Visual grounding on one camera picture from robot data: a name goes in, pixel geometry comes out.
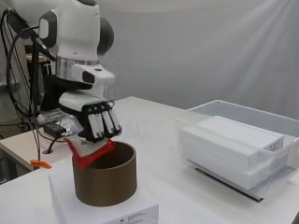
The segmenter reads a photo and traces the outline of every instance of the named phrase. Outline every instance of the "white platform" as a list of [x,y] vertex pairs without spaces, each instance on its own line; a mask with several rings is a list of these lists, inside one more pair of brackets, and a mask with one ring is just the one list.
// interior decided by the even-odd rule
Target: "white platform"
[[124,203],[110,207],[93,207],[82,203],[75,194],[71,166],[50,175],[53,208],[60,224],[157,224],[159,205],[138,187]]

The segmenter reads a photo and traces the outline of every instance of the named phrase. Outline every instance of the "label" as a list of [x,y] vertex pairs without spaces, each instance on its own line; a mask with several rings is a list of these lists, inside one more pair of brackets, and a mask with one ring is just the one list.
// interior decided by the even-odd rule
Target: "label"
[[158,215],[158,206],[154,206],[141,212],[133,213],[129,216],[115,219],[106,224],[156,224],[158,220],[155,217],[157,217]]

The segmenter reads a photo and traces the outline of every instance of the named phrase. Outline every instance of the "red object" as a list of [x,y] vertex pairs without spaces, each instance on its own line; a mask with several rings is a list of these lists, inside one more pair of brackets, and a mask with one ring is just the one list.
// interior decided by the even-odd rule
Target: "red object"
[[80,157],[73,143],[68,139],[65,139],[65,141],[73,152],[74,158],[81,169],[85,169],[89,164],[92,164],[93,162],[97,161],[98,159],[115,149],[115,143],[109,140],[103,147],[99,148],[99,150],[95,151],[93,154],[86,157]]

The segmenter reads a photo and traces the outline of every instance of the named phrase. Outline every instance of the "white foam block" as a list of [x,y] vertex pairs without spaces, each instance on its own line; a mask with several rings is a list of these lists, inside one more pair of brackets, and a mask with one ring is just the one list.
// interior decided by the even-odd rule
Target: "white foam block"
[[82,203],[75,194],[73,173],[69,167],[50,175],[53,207],[60,224],[157,224],[159,205],[138,187],[124,203],[93,207]]
[[244,145],[201,127],[180,131],[183,155],[243,189],[252,189],[286,164],[287,153],[275,158],[271,152]]
[[267,151],[236,142],[230,138],[212,133],[201,127],[188,127],[180,131],[180,142],[184,151],[197,157],[210,158],[230,164],[235,169],[247,171],[267,160]]
[[215,116],[196,125],[254,147],[270,151],[283,147],[283,134],[270,132],[231,119]]

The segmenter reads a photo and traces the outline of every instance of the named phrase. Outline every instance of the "white table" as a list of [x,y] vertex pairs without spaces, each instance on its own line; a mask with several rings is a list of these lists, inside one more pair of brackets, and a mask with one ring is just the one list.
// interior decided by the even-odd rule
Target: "white table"
[[[196,172],[179,156],[176,125],[180,109],[136,98],[117,102],[124,124],[121,140],[137,151],[138,181],[159,202],[159,224],[287,224],[299,211],[299,175],[261,203]],[[55,224],[48,176],[38,170],[0,186],[0,222]]]

